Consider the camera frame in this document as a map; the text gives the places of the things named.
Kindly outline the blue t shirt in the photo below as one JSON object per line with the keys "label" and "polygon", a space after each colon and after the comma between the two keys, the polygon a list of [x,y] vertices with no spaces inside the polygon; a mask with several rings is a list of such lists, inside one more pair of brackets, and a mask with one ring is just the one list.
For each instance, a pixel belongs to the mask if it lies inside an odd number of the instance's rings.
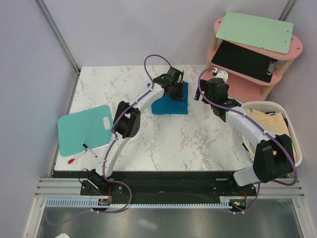
{"label": "blue t shirt", "polygon": [[188,83],[184,83],[183,101],[170,99],[168,95],[156,100],[151,105],[152,114],[154,115],[187,115],[188,114]]}

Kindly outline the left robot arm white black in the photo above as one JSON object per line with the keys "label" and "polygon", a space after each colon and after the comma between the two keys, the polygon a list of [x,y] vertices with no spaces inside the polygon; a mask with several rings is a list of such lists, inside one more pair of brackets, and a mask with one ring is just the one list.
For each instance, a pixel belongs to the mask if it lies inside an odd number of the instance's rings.
{"label": "left robot arm white black", "polygon": [[137,99],[130,103],[121,101],[118,104],[111,129],[113,136],[105,157],[89,172],[87,178],[96,194],[103,195],[107,193],[109,188],[107,179],[111,176],[113,167],[124,146],[139,132],[141,114],[144,110],[164,95],[169,95],[171,99],[176,101],[183,100],[183,76],[184,72],[170,67],[166,74],[153,79],[150,86]]}

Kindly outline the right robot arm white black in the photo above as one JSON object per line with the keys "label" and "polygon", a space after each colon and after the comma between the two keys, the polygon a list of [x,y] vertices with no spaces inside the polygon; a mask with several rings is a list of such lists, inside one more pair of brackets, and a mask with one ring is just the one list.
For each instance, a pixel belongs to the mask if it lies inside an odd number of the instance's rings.
{"label": "right robot arm white black", "polygon": [[228,84],[216,77],[208,81],[199,79],[195,99],[209,104],[213,113],[237,129],[255,147],[252,166],[236,171],[227,182],[228,192],[240,194],[251,183],[277,182],[279,178],[293,173],[293,186],[298,175],[295,167],[292,142],[288,135],[277,135],[253,119],[234,99],[228,97]]}

